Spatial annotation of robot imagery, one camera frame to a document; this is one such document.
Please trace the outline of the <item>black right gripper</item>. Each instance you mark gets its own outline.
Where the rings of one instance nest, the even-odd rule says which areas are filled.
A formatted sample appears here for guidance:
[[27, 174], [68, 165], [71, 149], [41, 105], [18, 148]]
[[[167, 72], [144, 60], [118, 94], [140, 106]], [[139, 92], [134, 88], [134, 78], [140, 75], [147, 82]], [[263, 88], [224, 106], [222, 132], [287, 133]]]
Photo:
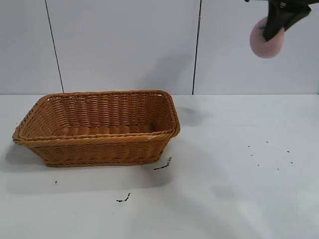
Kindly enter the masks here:
[[307, 17], [312, 4], [311, 0], [271, 0], [263, 36], [271, 40], [283, 28], [288, 30], [292, 25]]

